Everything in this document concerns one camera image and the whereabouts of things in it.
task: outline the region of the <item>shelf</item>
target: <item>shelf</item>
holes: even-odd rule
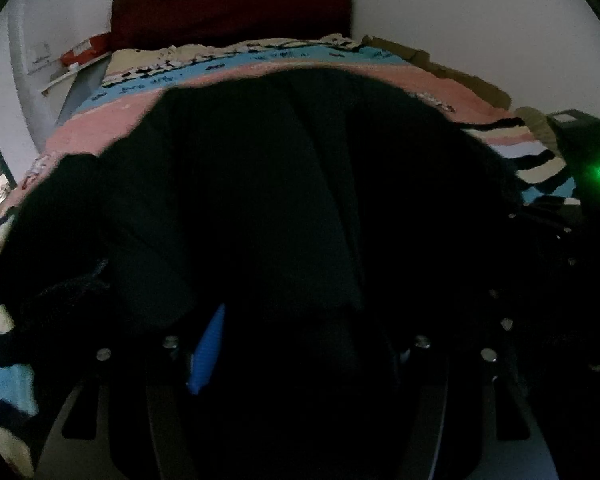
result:
[[[74,70],[69,70],[68,72],[65,72],[60,77],[56,77],[55,79],[50,81],[45,87],[41,88],[39,90],[39,92],[43,95],[46,95],[52,86],[57,85],[58,83],[61,83],[62,81],[64,81],[65,79],[67,79],[71,76],[75,76],[78,72],[80,72],[80,70],[83,70],[83,69],[87,68],[88,66],[91,66],[92,64],[97,63],[97,62],[105,59],[106,57],[109,57],[110,55],[111,55],[111,53],[107,52],[106,54],[102,54],[102,56],[98,56],[98,57],[95,57],[94,59],[91,59],[90,61],[87,61],[86,63],[80,65],[78,68],[76,68]]]

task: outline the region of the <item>red headboard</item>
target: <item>red headboard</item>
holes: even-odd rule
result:
[[[351,0],[113,0],[111,47],[350,36]]]

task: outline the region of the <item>bed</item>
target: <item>bed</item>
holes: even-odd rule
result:
[[[126,136],[165,89],[289,68],[339,68],[397,86],[507,159],[516,168],[524,202],[578,203],[564,161],[520,118],[488,104],[457,81],[352,40],[350,14],[351,0],[113,0],[114,52],[104,77],[47,141],[6,200],[0,247],[8,233],[10,208],[17,207],[63,156],[102,152]],[[0,348],[12,328],[0,304]],[[39,410],[33,370],[0,362],[0,453],[26,477],[33,475],[41,452],[40,440],[32,438],[27,426]]]

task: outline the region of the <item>black fabric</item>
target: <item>black fabric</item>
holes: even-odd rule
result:
[[[525,155],[515,159],[516,168],[520,170],[531,170],[542,166],[546,162],[549,162],[555,158],[554,152],[551,150],[544,150],[537,155]]]
[[[6,224],[12,216],[14,216],[18,212],[18,208],[16,206],[12,206],[4,212],[4,214],[0,217],[0,227],[3,224]]]
[[[472,123],[458,123],[458,126],[465,129],[479,130],[481,132],[488,132],[496,128],[512,128],[514,126],[525,126],[525,121],[520,117],[510,117],[505,119],[499,119],[494,123],[489,124],[472,124]]]
[[[27,415],[11,406],[8,402],[0,400],[0,426],[3,428],[21,428],[27,420]]]
[[[494,240],[516,186],[438,111],[360,76],[168,91],[99,158],[65,157],[0,255],[11,343],[47,399],[29,441],[42,448],[40,421],[72,385],[58,370],[108,336],[164,333],[225,303],[224,391],[287,431],[369,443],[388,432],[396,351],[414,333],[480,344],[486,321],[466,306],[502,271]],[[71,315],[49,323],[62,304]]]
[[[555,191],[555,189],[558,186],[561,186],[562,184],[564,184],[569,179],[570,176],[571,176],[571,170],[567,166],[565,166],[560,171],[558,171],[558,173],[556,173],[554,176],[548,178],[544,182],[535,184],[535,186],[542,193],[547,193],[547,194],[552,193]]]
[[[18,363],[18,347],[20,343],[14,339],[12,332],[0,334],[0,367]]]

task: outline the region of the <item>blue object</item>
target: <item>blue object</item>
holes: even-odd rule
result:
[[[1,400],[29,416],[38,414],[38,405],[33,396],[33,370],[29,365],[0,368]]]
[[[573,192],[576,189],[576,181],[570,176],[564,184],[560,184],[557,188],[555,188],[551,193],[543,193],[536,186],[531,186],[529,189],[525,189],[522,192],[522,200],[526,204],[531,204],[536,198],[540,198],[541,196],[549,195],[549,196],[560,196],[564,198],[568,198],[573,196]]]
[[[218,307],[209,321],[195,352],[191,355],[187,388],[193,395],[199,394],[200,390],[209,384],[220,354],[223,326],[224,303]]]

